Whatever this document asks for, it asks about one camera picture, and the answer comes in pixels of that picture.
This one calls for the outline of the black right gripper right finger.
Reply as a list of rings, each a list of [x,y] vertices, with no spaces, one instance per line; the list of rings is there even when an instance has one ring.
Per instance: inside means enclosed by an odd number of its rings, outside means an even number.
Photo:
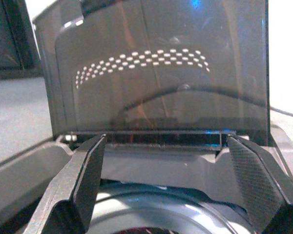
[[[237,185],[257,234],[293,234],[293,179],[271,153],[239,136],[227,139]]]

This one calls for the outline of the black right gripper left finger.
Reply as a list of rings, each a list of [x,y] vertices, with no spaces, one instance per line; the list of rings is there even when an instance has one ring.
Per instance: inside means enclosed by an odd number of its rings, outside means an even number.
[[[85,234],[100,187],[106,135],[78,147],[50,181],[22,234]]]

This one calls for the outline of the dark tinted washer lid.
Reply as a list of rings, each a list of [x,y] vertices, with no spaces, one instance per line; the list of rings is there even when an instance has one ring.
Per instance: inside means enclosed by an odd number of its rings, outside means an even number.
[[[268,0],[55,0],[33,24],[54,135],[269,144]]]

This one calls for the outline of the grey top-load washing machine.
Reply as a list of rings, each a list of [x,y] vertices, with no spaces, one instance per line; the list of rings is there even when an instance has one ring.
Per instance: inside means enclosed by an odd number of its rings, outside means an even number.
[[[139,133],[134,137],[124,132],[69,132],[0,164],[0,234],[24,232],[50,181],[83,142],[98,135],[106,135],[100,187],[121,182],[193,189],[244,209],[227,139],[250,140],[248,136],[234,132]],[[293,142],[281,127],[270,123],[269,144],[259,146],[293,179]]]

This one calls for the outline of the dark framed panel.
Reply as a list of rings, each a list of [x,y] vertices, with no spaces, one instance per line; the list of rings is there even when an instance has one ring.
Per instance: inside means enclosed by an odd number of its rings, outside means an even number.
[[[41,76],[25,0],[0,0],[0,80]]]

